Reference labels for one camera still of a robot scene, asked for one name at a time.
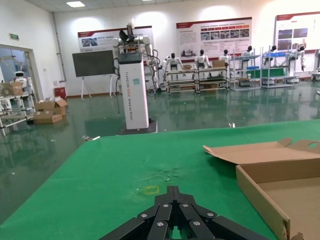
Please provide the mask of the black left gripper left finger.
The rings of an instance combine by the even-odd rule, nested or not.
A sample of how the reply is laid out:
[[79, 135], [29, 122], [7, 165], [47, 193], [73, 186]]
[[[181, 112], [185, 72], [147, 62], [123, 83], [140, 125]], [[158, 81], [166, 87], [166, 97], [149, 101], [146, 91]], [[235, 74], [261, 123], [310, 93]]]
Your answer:
[[174, 186], [155, 197], [154, 205], [112, 230], [102, 240], [171, 240]]

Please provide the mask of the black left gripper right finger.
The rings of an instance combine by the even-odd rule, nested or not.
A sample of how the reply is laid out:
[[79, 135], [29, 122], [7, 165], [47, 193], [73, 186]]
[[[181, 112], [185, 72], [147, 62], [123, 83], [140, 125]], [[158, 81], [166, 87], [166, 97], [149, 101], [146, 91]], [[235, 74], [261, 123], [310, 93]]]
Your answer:
[[181, 210], [181, 221], [186, 221], [188, 238], [198, 240], [265, 240], [266, 237], [198, 205], [190, 194], [174, 187], [174, 202]]

